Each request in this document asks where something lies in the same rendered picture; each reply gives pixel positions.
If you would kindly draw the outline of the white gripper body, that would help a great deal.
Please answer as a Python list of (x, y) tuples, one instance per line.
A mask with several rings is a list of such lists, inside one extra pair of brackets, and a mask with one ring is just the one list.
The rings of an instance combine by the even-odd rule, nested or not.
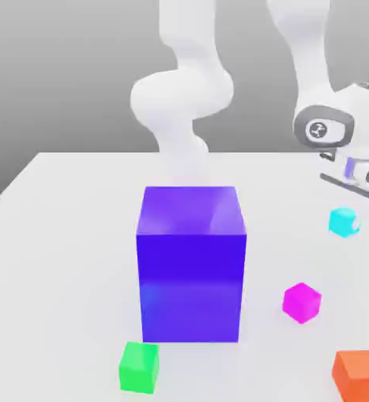
[(344, 174), (338, 171), (322, 172), (320, 173), (320, 179), (369, 199), (369, 183), (365, 180), (359, 181), (356, 178), (346, 177)]

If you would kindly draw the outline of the small cyan cube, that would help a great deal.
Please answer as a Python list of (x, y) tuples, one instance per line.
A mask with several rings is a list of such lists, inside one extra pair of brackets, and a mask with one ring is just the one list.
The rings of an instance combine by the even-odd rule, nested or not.
[(335, 208), (330, 212), (329, 231), (342, 238), (354, 236), (360, 231), (361, 222), (355, 210), (348, 207)]

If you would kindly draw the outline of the small magenta cube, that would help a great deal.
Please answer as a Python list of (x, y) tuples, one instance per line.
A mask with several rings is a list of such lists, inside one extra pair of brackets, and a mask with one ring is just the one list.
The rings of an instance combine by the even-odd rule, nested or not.
[(321, 301), (321, 293), (306, 283), (298, 283), (285, 291), (282, 310), (298, 323), (304, 324), (319, 313)]

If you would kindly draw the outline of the small orange cube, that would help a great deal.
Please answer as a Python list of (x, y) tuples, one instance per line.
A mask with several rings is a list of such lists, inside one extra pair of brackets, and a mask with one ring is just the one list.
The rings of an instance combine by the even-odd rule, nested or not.
[(337, 351), (332, 378), (343, 402), (369, 402), (369, 350)]

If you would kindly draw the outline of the small green cube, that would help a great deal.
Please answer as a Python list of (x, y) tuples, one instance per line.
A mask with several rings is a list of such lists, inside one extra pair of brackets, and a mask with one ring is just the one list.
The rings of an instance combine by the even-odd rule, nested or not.
[(121, 390), (153, 394), (159, 374), (159, 346), (127, 342), (119, 362)]

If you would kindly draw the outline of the large purple box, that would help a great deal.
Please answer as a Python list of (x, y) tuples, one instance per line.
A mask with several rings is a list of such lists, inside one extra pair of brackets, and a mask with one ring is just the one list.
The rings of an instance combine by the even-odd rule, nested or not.
[(144, 342), (238, 341), (247, 231), (233, 187), (146, 187), (136, 241)]

